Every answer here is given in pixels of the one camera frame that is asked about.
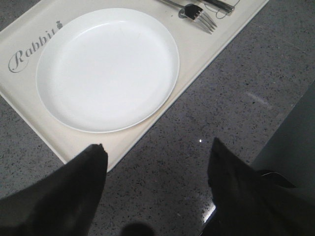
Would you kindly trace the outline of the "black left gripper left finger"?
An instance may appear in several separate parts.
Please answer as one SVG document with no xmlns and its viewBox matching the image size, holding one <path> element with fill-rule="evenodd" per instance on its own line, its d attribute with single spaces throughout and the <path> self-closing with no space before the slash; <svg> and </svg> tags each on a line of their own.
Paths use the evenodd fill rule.
<svg viewBox="0 0 315 236">
<path fill-rule="evenodd" d="M 106 180 L 108 155 L 90 145 L 67 164 L 0 201 L 2 236 L 86 236 Z"/>
</svg>

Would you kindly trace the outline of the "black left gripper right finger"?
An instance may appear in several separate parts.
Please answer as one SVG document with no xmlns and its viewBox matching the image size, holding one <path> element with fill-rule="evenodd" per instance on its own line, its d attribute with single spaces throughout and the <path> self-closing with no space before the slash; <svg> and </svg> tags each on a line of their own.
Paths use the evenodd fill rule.
<svg viewBox="0 0 315 236">
<path fill-rule="evenodd" d="M 221 236 L 313 236 L 315 207 L 262 177 L 214 138 L 207 169 Z"/>
</svg>

